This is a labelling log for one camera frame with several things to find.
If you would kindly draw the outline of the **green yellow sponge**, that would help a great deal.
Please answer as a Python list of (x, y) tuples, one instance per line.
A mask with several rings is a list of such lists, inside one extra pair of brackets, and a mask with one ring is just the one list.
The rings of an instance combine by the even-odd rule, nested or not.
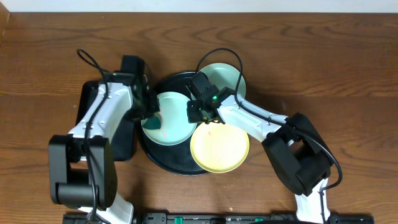
[(154, 113), (153, 116), (150, 116), (149, 118), (146, 118), (145, 120), (142, 121), (141, 126), (144, 129), (148, 130), (156, 130), (156, 129), (161, 129), (162, 126), (162, 119), (159, 113)]

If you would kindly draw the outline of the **light blue plate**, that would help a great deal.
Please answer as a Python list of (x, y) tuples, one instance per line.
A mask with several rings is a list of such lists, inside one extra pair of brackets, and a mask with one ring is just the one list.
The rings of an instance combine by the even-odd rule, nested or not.
[(147, 119), (141, 121), (145, 135), (157, 144), (173, 146), (187, 140), (196, 129), (195, 123), (188, 122), (187, 102), (189, 97), (173, 92), (157, 95), (160, 111), (155, 114), (159, 118), (160, 129), (146, 129)]

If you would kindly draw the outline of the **pale green plate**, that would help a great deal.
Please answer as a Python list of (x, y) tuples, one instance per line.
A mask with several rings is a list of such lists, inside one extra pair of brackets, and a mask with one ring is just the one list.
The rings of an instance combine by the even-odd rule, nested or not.
[(227, 63), (212, 63), (200, 69), (209, 79), (210, 83), (219, 90), (228, 87), (235, 90), (240, 71)]

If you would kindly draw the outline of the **yellow plate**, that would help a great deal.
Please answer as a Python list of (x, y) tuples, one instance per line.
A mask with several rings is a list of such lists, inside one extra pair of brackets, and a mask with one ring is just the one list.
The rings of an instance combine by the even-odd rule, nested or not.
[(201, 124), (192, 135), (190, 151), (202, 169), (212, 173), (230, 172), (248, 155), (248, 134), (227, 124)]

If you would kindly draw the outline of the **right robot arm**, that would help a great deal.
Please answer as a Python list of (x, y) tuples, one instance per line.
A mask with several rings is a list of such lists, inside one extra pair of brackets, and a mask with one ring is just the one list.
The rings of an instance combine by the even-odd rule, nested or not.
[(191, 123), (222, 123), (242, 129), (261, 142), (279, 180), (295, 195), (297, 219), (328, 223), (326, 190), (343, 179), (341, 166), (309, 119), (266, 111), (237, 89), (218, 89), (203, 72), (189, 78), (195, 99), (187, 106)]

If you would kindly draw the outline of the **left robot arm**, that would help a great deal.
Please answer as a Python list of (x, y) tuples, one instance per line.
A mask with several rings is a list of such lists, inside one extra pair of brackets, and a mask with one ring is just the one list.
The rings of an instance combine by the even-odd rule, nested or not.
[(85, 114), (66, 135), (54, 135), (48, 145), (52, 202), (85, 212), (77, 223), (132, 223), (134, 207), (118, 194), (111, 142), (115, 134), (132, 150), (135, 123), (148, 121), (159, 102), (144, 74), (145, 61), (122, 57), (121, 68), (108, 72), (92, 56), (85, 61), (102, 76)]

